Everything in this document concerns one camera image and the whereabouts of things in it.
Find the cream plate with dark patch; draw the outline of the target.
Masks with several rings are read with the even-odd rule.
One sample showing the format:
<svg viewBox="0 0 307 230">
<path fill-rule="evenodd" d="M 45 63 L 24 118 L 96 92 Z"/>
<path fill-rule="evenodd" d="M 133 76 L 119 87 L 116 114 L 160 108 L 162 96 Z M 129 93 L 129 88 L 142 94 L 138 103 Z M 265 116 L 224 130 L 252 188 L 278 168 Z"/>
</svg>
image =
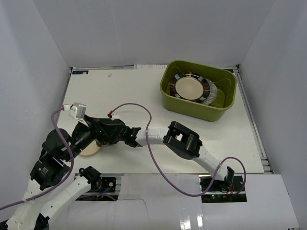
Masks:
<svg viewBox="0 0 307 230">
<path fill-rule="evenodd" d="M 100 148 L 101 147 L 94 140 L 86 148 L 81 150 L 80 155 L 81 156 L 91 156 L 91 155 L 94 155 L 94 154 L 96 154 L 100 150 Z"/>
</svg>

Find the black rimmed striped plate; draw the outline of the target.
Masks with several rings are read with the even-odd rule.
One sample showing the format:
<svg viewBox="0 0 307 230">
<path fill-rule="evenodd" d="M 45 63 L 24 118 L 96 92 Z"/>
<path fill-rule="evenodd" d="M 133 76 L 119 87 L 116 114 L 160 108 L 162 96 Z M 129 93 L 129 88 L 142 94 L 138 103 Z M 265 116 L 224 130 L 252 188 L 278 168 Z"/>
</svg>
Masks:
<svg viewBox="0 0 307 230">
<path fill-rule="evenodd" d="M 175 74 L 169 83 L 170 96 L 196 103 L 204 102 L 210 95 L 209 82 L 194 72 L 180 72 Z"/>
</svg>

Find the grey reindeer snowflake plate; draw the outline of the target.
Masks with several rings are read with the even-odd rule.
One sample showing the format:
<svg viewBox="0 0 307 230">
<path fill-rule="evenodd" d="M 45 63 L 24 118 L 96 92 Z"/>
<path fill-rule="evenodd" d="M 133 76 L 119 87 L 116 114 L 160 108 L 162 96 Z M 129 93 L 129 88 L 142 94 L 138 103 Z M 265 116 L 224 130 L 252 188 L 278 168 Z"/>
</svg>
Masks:
<svg viewBox="0 0 307 230">
<path fill-rule="evenodd" d="M 206 100 L 203 102 L 203 104 L 204 105 L 211 105 L 215 101 L 215 99 L 218 95 L 218 90 L 217 90 L 216 85 L 212 81 L 207 79 L 207 82 L 210 86 L 210 93 L 209 93 L 209 96 L 206 98 Z"/>
</svg>

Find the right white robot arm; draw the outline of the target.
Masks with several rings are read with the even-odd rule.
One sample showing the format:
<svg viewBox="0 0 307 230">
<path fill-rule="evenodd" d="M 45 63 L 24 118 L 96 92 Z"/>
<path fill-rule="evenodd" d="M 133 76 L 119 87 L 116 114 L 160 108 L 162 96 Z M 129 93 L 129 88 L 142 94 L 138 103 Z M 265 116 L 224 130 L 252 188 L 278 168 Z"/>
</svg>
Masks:
<svg viewBox="0 0 307 230">
<path fill-rule="evenodd" d="M 177 121 L 172 121 L 167 128 L 145 129 L 129 127 L 120 119 L 95 118 L 94 126 L 98 134 L 98 141 L 102 145 L 114 145 L 124 142 L 137 148 L 148 144 L 165 145 L 177 156 L 192 160 L 204 168 L 210 175 L 215 175 L 214 181 L 222 191 L 228 191 L 234 185 L 234 170 L 223 166 L 203 146 L 199 134 Z"/>
</svg>

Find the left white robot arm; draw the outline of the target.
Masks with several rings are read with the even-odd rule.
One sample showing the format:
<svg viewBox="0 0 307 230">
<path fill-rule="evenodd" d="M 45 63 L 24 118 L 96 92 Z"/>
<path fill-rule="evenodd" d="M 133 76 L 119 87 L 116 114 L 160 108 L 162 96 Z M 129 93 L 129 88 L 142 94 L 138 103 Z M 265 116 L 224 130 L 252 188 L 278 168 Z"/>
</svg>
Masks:
<svg viewBox="0 0 307 230">
<path fill-rule="evenodd" d="M 101 173 L 92 166 L 81 168 L 79 176 L 48 203 L 50 192 L 68 179 L 74 159 L 94 141 L 103 141 L 99 118 L 85 116 L 72 133 L 55 127 L 42 144 L 39 160 L 30 172 L 28 187 L 14 214 L 0 224 L 2 230 L 48 230 L 60 209 L 68 206 L 84 192 L 101 187 Z"/>
</svg>

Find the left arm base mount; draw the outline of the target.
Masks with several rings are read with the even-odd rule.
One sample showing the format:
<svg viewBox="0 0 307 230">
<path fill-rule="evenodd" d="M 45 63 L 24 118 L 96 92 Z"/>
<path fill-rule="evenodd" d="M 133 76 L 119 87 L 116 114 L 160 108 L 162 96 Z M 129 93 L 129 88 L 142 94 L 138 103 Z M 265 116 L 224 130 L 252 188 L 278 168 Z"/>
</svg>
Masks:
<svg viewBox="0 0 307 230">
<path fill-rule="evenodd" d="M 77 198 L 77 201 L 117 201 L 116 177 L 100 177 L 96 182 L 91 183 L 91 188 L 84 195 Z"/>
</svg>

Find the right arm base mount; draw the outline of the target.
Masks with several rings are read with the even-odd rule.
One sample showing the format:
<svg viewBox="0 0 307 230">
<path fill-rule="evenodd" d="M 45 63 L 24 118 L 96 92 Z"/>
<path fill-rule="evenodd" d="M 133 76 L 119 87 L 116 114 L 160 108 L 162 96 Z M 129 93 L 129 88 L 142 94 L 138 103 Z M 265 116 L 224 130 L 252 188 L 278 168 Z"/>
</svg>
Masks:
<svg viewBox="0 0 307 230">
<path fill-rule="evenodd" d="M 220 181 L 214 181 L 209 191 L 201 196 L 201 201 L 203 204 L 245 203 L 247 202 L 245 188 L 238 195 L 235 195 L 242 188 L 242 185 L 243 178 L 238 175 L 234 177 L 231 187 L 220 184 Z"/>
</svg>

